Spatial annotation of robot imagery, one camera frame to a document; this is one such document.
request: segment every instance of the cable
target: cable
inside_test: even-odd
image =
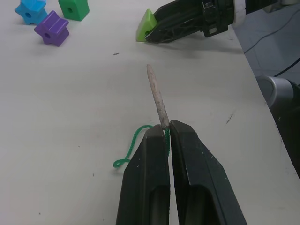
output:
[[[292,65],[290,65],[288,68],[284,69],[280,73],[276,74],[275,76],[282,75],[283,73],[285,73],[286,71],[288,71],[290,68],[292,68],[293,66],[295,66],[298,62],[300,62],[300,57]]]
[[[246,50],[245,52],[244,52],[244,54],[246,54],[247,52],[249,52],[251,49],[253,49],[261,40],[263,40],[264,38],[266,38],[266,37],[268,37],[268,36],[270,36],[270,35],[272,35],[272,34],[276,34],[278,31],[280,31],[281,29],[283,29],[291,20],[292,20],[292,18],[294,17],[294,15],[296,15],[298,12],[300,11],[300,9],[298,9],[296,12],[294,12],[293,13],[293,15],[291,16],[291,18],[281,27],[281,28],[279,28],[278,30],[276,30],[276,31],[274,31],[274,32],[272,32],[272,33],[270,33],[270,34],[267,34],[266,36],[263,36],[262,38],[260,38],[252,47],[250,47],[248,50]]]

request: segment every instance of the wooden stick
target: wooden stick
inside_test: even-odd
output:
[[[148,74],[148,79],[149,79],[152,95],[153,95],[155,105],[157,108],[160,125],[161,125],[162,129],[164,130],[169,127],[169,118],[168,118],[167,112],[165,110],[163,98],[161,97],[161,93],[158,88],[158,82],[157,82],[156,77],[153,73],[153,70],[149,64],[147,65],[147,74]]]

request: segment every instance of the white table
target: white table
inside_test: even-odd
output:
[[[137,43],[146,8],[167,1],[89,2],[90,14],[70,21],[59,48],[23,24],[18,0],[2,6],[0,224],[115,223],[125,166],[113,162],[139,126],[159,123],[150,63],[169,118],[191,125],[224,166],[247,223],[298,225],[299,178],[232,28]],[[61,14],[56,0],[46,10]]]

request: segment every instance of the purple star bead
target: purple star bead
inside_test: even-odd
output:
[[[59,47],[70,34],[67,30],[68,24],[68,20],[60,18],[56,12],[52,11],[35,27],[34,31],[42,36],[45,44],[54,44]]]

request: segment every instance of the green cube bead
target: green cube bead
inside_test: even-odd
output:
[[[88,0],[59,0],[64,17],[81,21],[90,12]]]

